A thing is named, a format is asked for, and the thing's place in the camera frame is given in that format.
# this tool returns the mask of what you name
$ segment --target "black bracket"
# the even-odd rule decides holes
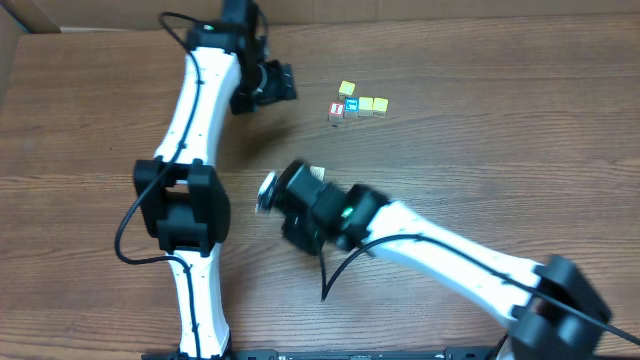
[[[162,158],[138,160],[133,183],[138,196],[162,172]],[[188,192],[170,191],[186,180]],[[231,206],[213,166],[196,159],[191,165],[173,164],[140,204],[147,232],[160,249],[199,251],[203,257],[229,232]]]
[[[611,311],[577,266],[552,256],[546,266],[538,266],[537,289],[595,319],[608,323]],[[516,359],[587,359],[595,350],[603,329],[538,298],[525,307],[514,307],[518,322],[509,329]]]

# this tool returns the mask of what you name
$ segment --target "yellow cube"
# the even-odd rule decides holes
[[[373,100],[373,116],[385,118],[387,116],[388,106],[389,100],[384,98],[376,98],[375,100]]]
[[[338,90],[338,98],[340,100],[344,100],[348,97],[351,97],[355,89],[356,84],[350,83],[348,81],[343,81],[342,84],[340,84],[340,90]]]
[[[373,98],[361,97],[358,116],[371,116],[373,113]]]

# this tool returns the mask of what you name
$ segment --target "wire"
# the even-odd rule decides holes
[[[327,295],[329,294],[329,290],[331,290],[331,287],[333,286],[333,284],[336,282],[336,280],[338,279],[338,276],[340,276],[340,274],[342,274],[342,272],[344,271],[344,269],[353,261],[355,260],[355,258],[357,258],[358,256],[360,256],[362,253],[366,252],[367,250],[371,249],[374,246],[386,243],[386,242],[390,242],[390,241],[398,241],[398,240],[415,240],[415,241],[424,241],[424,242],[429,242],[432,244],[435,244],[441,248],[444,248],[456,255],[458,255],[459,257],[469,261],[470,263],[478,266],[479,268],[481,268],[482,270],[488,272],[489,274],[501,279],[504,281],[504,283],[507,284],[511,284],[517,288],[520,288],[528,293],[530,293],[532,296],[540,298],[544,301],[546,301],[547,303],[560,308],[572,315],[575,315],[579,318],[581,318],[582,320],[585,320],[589,323],[591,323],[592,325],[595,325],[603,330],[606,330],[614,335],[617,335],[635,345],[640,346],[640,338],[637,338],[623,330],[620,330],[614,326],[611,326],[607,323],[604,323],[598,319],[595,319],[585,313],[583,313],[582,311],[579,311],[577,309],[574,309],[573,307],[560,302],[559,300],[556,300],[554,298],[552,298],[551,296],[544,294],[542,292],[540,292],[538,289],[533,288],[531,286],[527,286],[517,280],[512,279],[508,274],[499,272],[493,268],[491,268],[490,266],[480,262],[479,260],[465,254],[464,252],[448,245],[445,244],[441,241],[438,241],[436,239],[430,238],[430,237],[426,237],[423,235],[419,235],[419,234],[398,234],[398,235],[391,235],[391,236],[386,236],[374,241],[371,241],[367,244],[365,244],[364,246],[362,246],[361,248],[359,248],[358,250],[356,250],[353,254],[349,255],[349,257],[338,267],[338,269],[336,270],[336,272],[331,276],[331,279],[329,279],[329,282],[327,284],[324,283],[324,280],[326,279],[326,276],[323,275],[323,280],[322,280],[322,301],[324,301],[327,297]],[[320,256],[320,267],[321,269],[324,268],[324,260],[322,258],[322,256]]]
[[[267,44],[269,39],[269,22],[267,22],[267,16],[262,12],[260,7],[258,7],[257,5],[256,7],[258,8],[258,15],[260,15],[260,19],[262,20],[262,27],[264,28],[264,38],[266,40],[265,44]]]
[[[191,124],[193,123],[193,118],[195,117],[196,108],[198,107],[198,101],[200,99],[200,87],[202,86],[202,79],[201,79],[200,66],[198,65],[198,61],[196,60],[195,56],[189,49],[189,46],[182,39],[180,39],[180,37],[175,33],[175,31],[173,31],[171,27],[169,27],[169,25],[167,25],[166,21],[164,20],[165,17],[175,17],[175,18],[180,18],[184,20],[189,20],[191,22],[196,22],[197,20],[186,15],[172,13],[172,12],[164,12],[160,14],[160,16],[158,17],[158,21],[160,22],[160,25],[169,33],[169,35],[171,35],[171,37],[174,40],[176,40],[180,44],[180,46],[182,46],[182,48],[187,52],[187,55],[191,58],[191,61],[193,61],[193,66],[195,67],[195,70],[196,70],[196,94],[193,100],[191,113],[189,114],[189,119],[187,120],[187,124],[185,125],[185,129],[182,134],[182,137],[178,142],[178,146],[175,154],[169,160],[169,162],[165,164],[162,171],[160,171],[160,173],[151,181],[151,183],[149,183],[149,185],[144,189],[144,191],[140,193],[140,195],[133,202],[133,204],[131,204],[131,206],[129,207],[129,210],[127,210],[127,213],[122,218],[122,221],[120,222],[120,226],[118,226],[118,230],[116,231],[113,245],[115,248],[116,255],[118,256],[118,259],[122,260],[123,262],[129,265],[144,265],[144,264],[151,264],[151,263],[156,263],[160,261],[175,261],[180,265],[182,265],[184,269],[184,273],[186,274],[187,288],[189,290],[189,312],[191,315],[191,331],[193,331],[193,335],[195,337],[194,341],[196,343],[196,357],[198,360],[200,360],[201,359],[200,336],[198,334],[198,323],[196,322],[195,300],[193,295],[193,282],[191,280],[190,266],[183,259],[177,256],[156,256],[156,257],[151,257],[146,259],[130,259],[127,256],[125,256],[120,249],[120,242],[122,240],[122,235],[127,225],[129,224],[129,221],[131,221],[133,214],[135,214],[136,210],[138,209],[138,207],[140,206],[144,198],[149,194],[149,192],[156,185],[158,185],[158,183],[160,183],[165,179],[169,170],[171,170],[173,165],[176,163],[176,161],[180,157],[180,153],[182,152],[182,149],[186,147],[187,134],[189,133],[189,129],[191,128]]]

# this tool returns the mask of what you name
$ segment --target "blue cube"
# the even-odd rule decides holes
[[[358,99],[346,98],[344,100],[344,117],[358,117]]]

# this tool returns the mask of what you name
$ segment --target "black motor joint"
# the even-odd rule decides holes
[[[238,57],[242,79],[230,101],[234,115],[297,97],[291,65],[267,61],[269,45],[264,15],[265,34],[257,35],[260,15],[253,0],[225,1],[220,20],[197,22],[187,34],[192,49],[221,48]]]
[[[272,208],[285,215],[283,236],[299,249],[317,255],[325,241],[350,251],[369,236],[367,227],[378,210],[387,205],[386,196],[365,185],[344,192],[324,183],[309,165],[296,160],[282,173],[269,174],[258,194],[257,210]]]

